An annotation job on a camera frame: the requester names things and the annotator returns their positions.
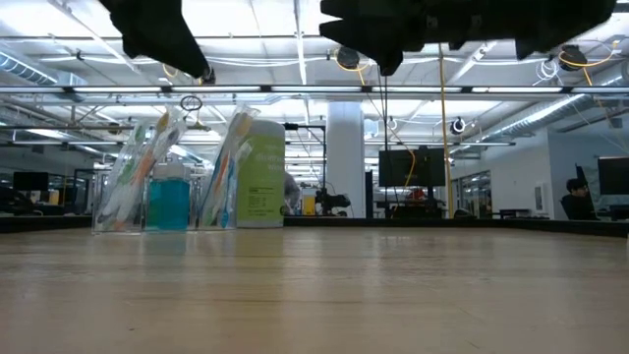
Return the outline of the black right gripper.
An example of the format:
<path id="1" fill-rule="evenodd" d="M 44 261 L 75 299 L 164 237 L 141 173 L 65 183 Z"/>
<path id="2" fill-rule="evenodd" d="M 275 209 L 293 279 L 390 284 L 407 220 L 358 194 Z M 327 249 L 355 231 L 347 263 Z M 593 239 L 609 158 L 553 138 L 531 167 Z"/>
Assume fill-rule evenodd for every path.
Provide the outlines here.
<path id="1" fill-rule="evenodd" d="M 321 0 L 321 12 L 341 19 L 394 18 L 411 15 L 423 0 Z M 516 57 L 544 52 L 532 0 L 429 0 L 423 25 L 388 20 L 337 20 L 319 25 L 319 33 L 372 59 L 382 76 L 392 76 L 404 51 L 421 51 L 427 43 L 443 42 L 451 50 L 468 41 L 513 39 Z"/>

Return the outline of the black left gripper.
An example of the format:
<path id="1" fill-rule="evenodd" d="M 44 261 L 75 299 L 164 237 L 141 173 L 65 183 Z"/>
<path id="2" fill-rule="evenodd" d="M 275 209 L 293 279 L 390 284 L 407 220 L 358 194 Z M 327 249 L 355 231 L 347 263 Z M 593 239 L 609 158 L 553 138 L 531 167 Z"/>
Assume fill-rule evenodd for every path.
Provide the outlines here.
<path id="1" fill-rule="evenodd" d="M 182 0 L 98 0 L 130 58 L 145 56 L 195 79 L 210 67 L 182 15 Z"/>

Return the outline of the purple white toothbrush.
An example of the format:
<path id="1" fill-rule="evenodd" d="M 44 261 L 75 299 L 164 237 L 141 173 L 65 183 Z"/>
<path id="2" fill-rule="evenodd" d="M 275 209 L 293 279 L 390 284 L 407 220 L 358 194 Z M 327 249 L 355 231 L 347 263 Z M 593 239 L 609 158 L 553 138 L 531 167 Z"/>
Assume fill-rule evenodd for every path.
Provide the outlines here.
<path id="1" fill-rule="evenodd" d="M 166 108 L 165 112 L 169 112 L 170 113 L 170 120 L 169 120 L 169 123 L 168 123 L 168 127 L 166 128 L 166 131 L 160 136 L 159 141 L 158 141 L 157 145 L 155 146 L 154 162 L 153 162 L 152 166 L 150 167 L 150 169 L 148 171 L 148 174 L 151 171 L 153 165 L 160 158 L 164 157 L 168 153 L 170 148 L 179 141 L 180 137 L 186 132 L 186 129 L 187 129 L 187 126 L 186 126 L 186 123 L 185 123 L 185 119 L 182 117 L 182 114 L 181 114 L 181 112 L 178 109 L 176 109 L 173 106 L 168 106 Z M 144 144 L 146 144 L 151 139 L 151 135 L 150 135 L 150 138 L 147 141 L 144 141 Z M 143 189 L 144 180 L 141 183 L 140 191 L 139 191 L 138 196 L 136 198 L 136 201 L 135 201 L 135 204 L 134 204 L 134 208 L 131 210 L 131 213 L 130 213 L 129 218 L 127 219 L 127 221 L 125 223 L 125 226 L 126 226 L 127 223 L 132 222 L 133 219 L 135 218 L 135 213 L 136 213 L 137 205 L 138 205 L 138 202 L 139 202 L 138 197 L 139 197 L 139 195 L 140 195 L 140 193 L 141 193 L 141 191 Z"/>

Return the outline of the teal mouthwash bottle white cap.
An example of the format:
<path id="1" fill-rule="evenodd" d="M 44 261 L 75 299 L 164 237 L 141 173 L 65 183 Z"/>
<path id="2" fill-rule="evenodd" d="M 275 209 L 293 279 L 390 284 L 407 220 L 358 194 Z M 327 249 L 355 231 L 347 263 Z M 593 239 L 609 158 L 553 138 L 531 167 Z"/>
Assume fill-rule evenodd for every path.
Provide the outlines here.
<path id="1" fill-rule="evenodd" d="M 190 181 L 188 170 L 179 162 L 167 165 L 167 178 L 163 182 L 165 198 L 163 226 L 167 230 L 184 230 L 188 227 L 190 211 Z"/>
<path id="2" fill-rule="evenodd" d="M 167 171 L 166 164 L 157 164 L 152 170 L 147 195 L 146 228 L 148 230 L 165 231 L 167 229 L 166 197 L 162 191 L 163 183 L 168 177 Z"/>

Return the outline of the clear acrylic organizer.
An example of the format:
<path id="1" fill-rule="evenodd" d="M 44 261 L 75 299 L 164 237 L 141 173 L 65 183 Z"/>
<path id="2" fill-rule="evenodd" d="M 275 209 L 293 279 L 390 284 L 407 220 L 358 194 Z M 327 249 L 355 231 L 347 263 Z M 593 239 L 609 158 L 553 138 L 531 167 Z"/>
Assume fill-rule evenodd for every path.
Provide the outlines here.
<path id="1" fill-rule="evenodd" d="M 92 188 L 92 231 L 95 233 L 142 233 L 142 232 L 170 232 L 170 231 L 193 231 L 200 229 L 200 198 L 201 188 L 203 186 L 205 175 L 197 173 L 194 169 L 186 166 L 190 181 L 190 211 L 188 227 L 184 230 L 148 230 L 146 228 L 146 211 L 147 211 L 147 195 L 148 186 L 152 172 L 148 174 L 143 183 L 143 189 L 138 197 L 138 205 L 135 218 L 132 222 L 127 223 L 125 228 L 120 231 L 99 232 L 94 230 L 94 217 L 100 203 L 101 193 L 107 185 L 108 171 L 99 171 L 94 177 L 94 185 Z"/>

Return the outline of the white building column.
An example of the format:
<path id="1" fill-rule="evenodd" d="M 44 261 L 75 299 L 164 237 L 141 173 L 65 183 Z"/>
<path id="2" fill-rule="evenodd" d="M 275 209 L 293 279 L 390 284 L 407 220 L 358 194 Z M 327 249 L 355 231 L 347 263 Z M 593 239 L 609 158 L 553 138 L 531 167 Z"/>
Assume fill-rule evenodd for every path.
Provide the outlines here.
<path id="1" fill-rule="evenodd" d="M 345 195 L 350 217 L 365 217 L 364 115 L 360 102 L 331 101 L 326 121 L 326 180 L 335 195 Z"/>

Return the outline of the black monitor on stand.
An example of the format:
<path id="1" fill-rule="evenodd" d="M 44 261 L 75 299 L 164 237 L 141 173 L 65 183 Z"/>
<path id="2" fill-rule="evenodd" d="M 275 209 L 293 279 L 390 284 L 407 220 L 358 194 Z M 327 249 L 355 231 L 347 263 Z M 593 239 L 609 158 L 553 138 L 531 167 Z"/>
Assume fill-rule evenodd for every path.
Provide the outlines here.
<path id="1" fill-rule="evenodd" d="M 388 149 L 378 154 L 378 186 L 385 197 L 377 202 L 386 218 L 441 219 L 444 202 L 434 189 L 445 186 L 442 148 Z"/>

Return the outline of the green disinfecting wipes canister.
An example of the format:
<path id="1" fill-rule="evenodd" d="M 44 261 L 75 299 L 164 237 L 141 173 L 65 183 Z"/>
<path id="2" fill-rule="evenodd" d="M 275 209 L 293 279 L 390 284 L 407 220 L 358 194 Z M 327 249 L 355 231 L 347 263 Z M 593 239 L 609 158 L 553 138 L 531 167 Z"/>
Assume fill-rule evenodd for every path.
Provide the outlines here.
<path id="1" fill-rule="evenodd" d="M 284 222 L 285 128 L 255 120 L 246 135 L 251 152 L 239 167 L 238 228 L 277 228 Z"/>

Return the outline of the standing person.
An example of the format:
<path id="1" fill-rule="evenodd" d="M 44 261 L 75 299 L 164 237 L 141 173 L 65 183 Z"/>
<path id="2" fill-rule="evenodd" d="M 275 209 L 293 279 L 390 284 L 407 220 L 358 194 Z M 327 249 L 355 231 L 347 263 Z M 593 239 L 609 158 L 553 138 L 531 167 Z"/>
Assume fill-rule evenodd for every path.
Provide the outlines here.
<path id="1" fill-rule="evenodd" d="M 285 215 L 291 215 L 294 213 L 299 204 L 301 196 L 301 190 L 296 183 L 294 177 L 288 173 L 284 173 L 284 206 Z"/>

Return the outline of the black desk monitor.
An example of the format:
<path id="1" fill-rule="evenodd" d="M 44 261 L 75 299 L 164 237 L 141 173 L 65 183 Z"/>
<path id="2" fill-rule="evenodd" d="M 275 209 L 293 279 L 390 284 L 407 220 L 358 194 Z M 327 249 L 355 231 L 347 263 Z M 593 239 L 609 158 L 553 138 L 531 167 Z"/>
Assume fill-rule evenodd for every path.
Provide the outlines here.
<path id="1" fill-rule="evenodd" d="M 629 157 L 601 157 L 598 170 L 602 195 L 629 195 Z"/>
<path id="2" fill-rule="evenodd" d="M 13 188 L 18 191 L 47 191 L 49 187 L 49 174 L 47 172 L 13 173 Z"/>

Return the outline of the seated person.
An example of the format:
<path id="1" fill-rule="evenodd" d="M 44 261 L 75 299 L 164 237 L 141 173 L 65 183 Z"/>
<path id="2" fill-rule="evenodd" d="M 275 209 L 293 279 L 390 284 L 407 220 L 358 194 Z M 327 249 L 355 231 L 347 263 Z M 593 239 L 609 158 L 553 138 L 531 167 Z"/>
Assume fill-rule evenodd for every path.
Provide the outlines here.
<path id="1" fill-rule="evenodd" d="M 560 202 L 569 220 L 597 220 L 594 205 L 585 181 L 569 179 L 566 182 L 568 194 Z"/>

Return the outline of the overhead aluminium frame rail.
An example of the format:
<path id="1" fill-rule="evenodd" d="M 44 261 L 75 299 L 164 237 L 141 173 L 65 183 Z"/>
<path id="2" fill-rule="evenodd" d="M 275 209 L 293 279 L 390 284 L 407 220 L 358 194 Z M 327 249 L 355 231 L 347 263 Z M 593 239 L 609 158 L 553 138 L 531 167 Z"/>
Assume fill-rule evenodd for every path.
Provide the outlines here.
<path id="1" fill-rule="evenodd" d="M 598 87 L 470 87 L 470 86 L 40 86 L 0 87 L 0 93 L 473 93 L 473 94 L 629 94 L 629 86 Z"/>

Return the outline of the black table frame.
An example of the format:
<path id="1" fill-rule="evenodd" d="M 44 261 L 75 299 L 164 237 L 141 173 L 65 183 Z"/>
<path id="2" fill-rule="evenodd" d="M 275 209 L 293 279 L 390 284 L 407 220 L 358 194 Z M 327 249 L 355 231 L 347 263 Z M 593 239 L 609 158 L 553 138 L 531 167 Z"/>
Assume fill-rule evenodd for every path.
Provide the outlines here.
<path id="1" fill-rule="evenodd" d="M 615 238 L 629 237 L 628 222 L 561 221 L 549 219 L 383 219 L 298 217 L 284 219 L 286 227 L 401 227 L 401 228 L 504 228 Z M 87 228 L 89 216 L 1 216 L 0 234 Z"/>

